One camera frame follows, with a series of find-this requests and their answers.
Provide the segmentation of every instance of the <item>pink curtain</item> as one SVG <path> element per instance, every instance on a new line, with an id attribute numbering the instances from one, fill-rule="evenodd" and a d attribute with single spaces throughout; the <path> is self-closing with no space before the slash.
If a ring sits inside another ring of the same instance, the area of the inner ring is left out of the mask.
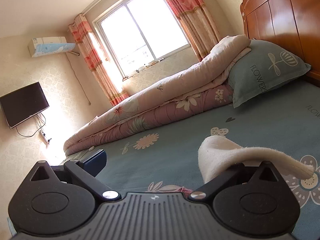
<path id="1" fill-rule="evenodd" d="M 203 0 L 166 0 L 201 61 L 220 40 L 219 31 Z"/>
<path id="2" fill-rule="evenodd" d="M 87 19 L 81 14 L 78 15 L 74 24 L 69 25 L 69 30 L 71 31 L 76 44 L 78 44 L 89 69 L 110 103 L 115 106 L 129 97 L 126 91 L 118 91 L 108 76 L 104 66 L 108 59 L 97 38 L 94 36 Z"/>

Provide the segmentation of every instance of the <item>black plastic device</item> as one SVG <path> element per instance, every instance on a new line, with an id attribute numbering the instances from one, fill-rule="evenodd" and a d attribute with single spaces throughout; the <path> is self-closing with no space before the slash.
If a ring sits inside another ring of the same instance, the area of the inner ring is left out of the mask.
<path id="1" fill-rule="evenodd" d="M 104 150 L 63 166 L 37 162 L 9 203 L 13 239 L 295 239 L 300 207 L 270 162 L 233 165 L 188 198 L 128 192 L 123 199 L 94 177 L 106 162 Z"/>

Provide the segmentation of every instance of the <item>wall-mounted television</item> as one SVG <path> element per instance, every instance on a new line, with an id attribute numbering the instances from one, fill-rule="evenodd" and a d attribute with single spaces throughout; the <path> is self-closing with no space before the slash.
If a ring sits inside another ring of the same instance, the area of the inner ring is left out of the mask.
<path id="1" fill-rule="evenodd" d="M 49 107 L 39 82 L 0 97 L 0 105 L 10 129 Z"/>

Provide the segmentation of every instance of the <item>air conditioner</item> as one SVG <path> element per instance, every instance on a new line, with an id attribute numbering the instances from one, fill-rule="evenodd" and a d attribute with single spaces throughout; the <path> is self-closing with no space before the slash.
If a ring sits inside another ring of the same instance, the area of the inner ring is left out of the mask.
<path id="1" fill-rule="evenodd" d="M 71 51 L 75 46 L 75 43 L 67 43 L 65 37 L 43 37 L 33 38 L 28 48 L 31 57 L 39 57 Z"/>

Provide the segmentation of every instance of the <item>triangular hole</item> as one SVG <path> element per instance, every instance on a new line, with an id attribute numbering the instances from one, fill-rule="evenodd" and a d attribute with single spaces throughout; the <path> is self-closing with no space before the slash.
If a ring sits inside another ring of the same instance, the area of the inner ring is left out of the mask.
<path id="1" fill-rule="evenodd" d="M 45 171 L 45 168 L 43 166 L 40 166 L 37 170 L 36 173 L 33 175 L 31 178 L 31 181 L 37 181 L 37 180 L 43 180 L 43 179 L 48 179 L 49 175 Z"/>
<path id="2" fill-rule="evenodd" d="M 278 181 L 278 179 L 276 178 L 276 176 L 274 175 L 274 173 L 272 172 L 272 170 L 270 168 L 264 168 L 259 179 L 273 181 L 273 182 Z"/>

